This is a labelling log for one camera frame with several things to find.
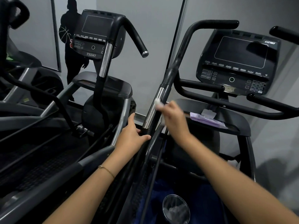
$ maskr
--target forearm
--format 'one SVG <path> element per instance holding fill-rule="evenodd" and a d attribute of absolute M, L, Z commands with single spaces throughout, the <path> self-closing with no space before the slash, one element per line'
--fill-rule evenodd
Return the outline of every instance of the forearm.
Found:
<path fill-rule="evenodd" d="M 249 177 L 230 166 L 194 136 L 183 148 L 205 173 L 240 223 L 299 223 L 298 217 Z"/>
<path fill-rule="evenodd" d="M 116 176 L 125 164 L 123 157 L 112 153 L 102 165 Z M 44 224 L 91 223 L 112 181 L 113 177 L 107 170 L 97 169 Z"/>

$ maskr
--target person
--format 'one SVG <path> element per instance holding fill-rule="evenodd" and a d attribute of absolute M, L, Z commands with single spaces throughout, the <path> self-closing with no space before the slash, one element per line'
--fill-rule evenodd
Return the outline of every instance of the person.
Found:
<path fill-rule="evenodd" d="M 214 190 L 241 224 L 299 223 L 299 218 L 267 190 L 252 181 L 225 160 L 205 147 L 188 129 L 184 112 L 172 101 L 157 109 L 174 138 L 202 169 Z M 150 139 L 139 136 L 134 114 L 119 135 L 115 150 L 44 224 L 87 224 L 92 218 L 114 176 Z"/>
<path fill-rule="evenodd" d="M 89 59 L 75 52 L 72 47 L 72 36 L 74 35 L 77 22 L 81 16 L 77 10 L 77 1 L 68 0 L 68 11 L 60 19 L 59 37 L 65 43 L 65 64 L 68 69 L 68 84 L 79 74 L 81 67 L 86 68 Z"/>

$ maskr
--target hand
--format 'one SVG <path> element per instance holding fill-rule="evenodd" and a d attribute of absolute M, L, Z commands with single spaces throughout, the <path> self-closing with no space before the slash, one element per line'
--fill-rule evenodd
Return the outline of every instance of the hand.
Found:
<path fill-rule="evenodd" d="M 158 105 L 156 109 L 162 112 L 169 133 L 176 143 L 182 147 L 184 141 L 190 136 L 184 112 L 175 101 L 171 101 L 165 106 Z"/>
<path fill-rule="evenodd" d="M 87 68 L 88 64 L 89 64 L 89 59 L 85 58 L 84 64 L 82 65 L 82 67 L 85 69 L 85 68 Z"/>
<path fill-rule="evenodd" d="M 125 159 L 126 163 L 138 152 L 143 143 L 151 139 L 150 135 L 139 136 L 140 130 L 136 128 L 134 123 L 135 113 L 128 118 L 128 125 L 123 128 L 118 136 L 113 153 L 119 154 Z"/>

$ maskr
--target person's left hand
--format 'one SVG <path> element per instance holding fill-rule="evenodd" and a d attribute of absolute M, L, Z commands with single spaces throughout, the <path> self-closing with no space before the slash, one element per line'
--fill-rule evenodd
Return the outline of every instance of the person's left hand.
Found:
<path fill-rule="evenodd" d="M 143 143 L 151 139 L 150 135 L 139 136 L 140 130 L 134 123 L 135 113 L 128 118 L 128 125 L 118 136 L 113 153 L 122 156 L 127 162 L 138 152 Z"/>
<path fill-rule="evenodd" d="M 89 59 L 85 58 L 84 59 L 84 64 L 82 65 L 82 67 L 85 69 L 85 68 L 87 68 L 88 64 L 89 64 Z"/>

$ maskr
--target gold bracelet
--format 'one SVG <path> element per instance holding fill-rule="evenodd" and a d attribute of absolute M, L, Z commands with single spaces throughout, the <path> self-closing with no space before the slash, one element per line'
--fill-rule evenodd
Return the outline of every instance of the gold bracelet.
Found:
<path fill-rule="evenodd" d="M 111 171 L 109 171 L 106 167 L 104 167 L 103 165 L 98 166 L 98 168 L 99 169 L 105 169 L 106 171 L 108 171 L 112 175 L 113 180 L 115 179 L 114 174 Z"/>

